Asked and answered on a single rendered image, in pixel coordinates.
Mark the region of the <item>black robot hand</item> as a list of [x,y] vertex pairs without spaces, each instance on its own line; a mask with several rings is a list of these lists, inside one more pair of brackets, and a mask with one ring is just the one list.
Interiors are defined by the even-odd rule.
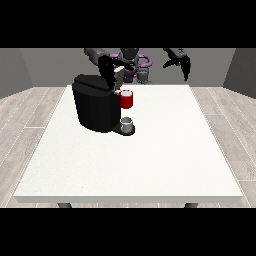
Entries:
[[107,82],[107,85],[110,87],[111,90],[114,89],[116,78],[114,67],[115,66],[123,66],[125,69],[129,71],[133,71],[134,68],[118,59],[112,59],[107,55],[103,55],[98,58],[98,69],[101,74],[101,77],[104,78]]
[[188,56],[183,56],[181,58],[170,59],[163,65],[163,67],[167,68],[172,65],[181,67],[181,70],[182,70],[183,76],[184,76],[184,80],[187,81],[189,74],[190,74],[190,70],[191,70],[190,58]]

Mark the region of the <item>pale grey machine lid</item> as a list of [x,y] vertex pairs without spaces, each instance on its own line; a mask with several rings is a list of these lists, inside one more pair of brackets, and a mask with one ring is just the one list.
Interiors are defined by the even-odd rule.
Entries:
[[124,71],[125,71],[125,68],[123,66],[119,66],[114,69],[115,78],[116,78],[114,90],[119,90],[120,87],[122,86],[123,79],[124,79]]

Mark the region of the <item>red pod holder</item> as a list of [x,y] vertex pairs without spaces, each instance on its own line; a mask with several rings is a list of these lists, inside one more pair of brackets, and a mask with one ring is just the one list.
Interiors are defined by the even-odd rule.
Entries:
[[129,109],[133,106],[133,92],[130,90],[122,90],[119,93],[120,107]]

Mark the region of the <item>black coffee machine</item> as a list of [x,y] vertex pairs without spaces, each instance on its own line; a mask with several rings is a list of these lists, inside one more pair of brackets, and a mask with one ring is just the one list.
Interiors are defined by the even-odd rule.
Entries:
[[106,80],[98,75],[78,75],[72,91],[79,122],[85,128],[100,133],[116,132],[123,136],[135,133],[131,123],[121,123],[121,96],[113,91]]

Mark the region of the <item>small grey cup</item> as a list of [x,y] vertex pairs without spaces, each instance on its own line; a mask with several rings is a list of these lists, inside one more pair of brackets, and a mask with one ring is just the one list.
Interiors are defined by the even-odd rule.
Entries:
[[130,117],[123,117],[120,120],[121,123],[121,131],[124,133],[129,133],[133,129],[133,121]]

